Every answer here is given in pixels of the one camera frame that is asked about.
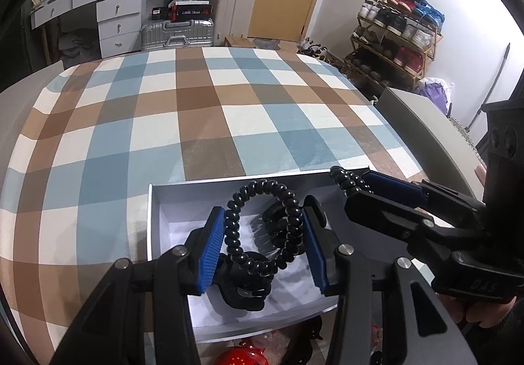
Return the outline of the person's right hand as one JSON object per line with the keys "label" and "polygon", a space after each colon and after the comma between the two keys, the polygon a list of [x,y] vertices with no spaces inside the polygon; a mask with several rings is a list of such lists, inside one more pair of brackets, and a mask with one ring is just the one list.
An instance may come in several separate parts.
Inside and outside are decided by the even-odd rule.
{"label": "person's right hand", "polygon": [[484,329],[495,327],[502,322],[519,300],[518,297],[514,297],[507,304],[476,303],[473,306],[465,306],[457,298],[444,294],[438,294],[438,298],[456,324],[461,321],[478,323],[479,327]]}

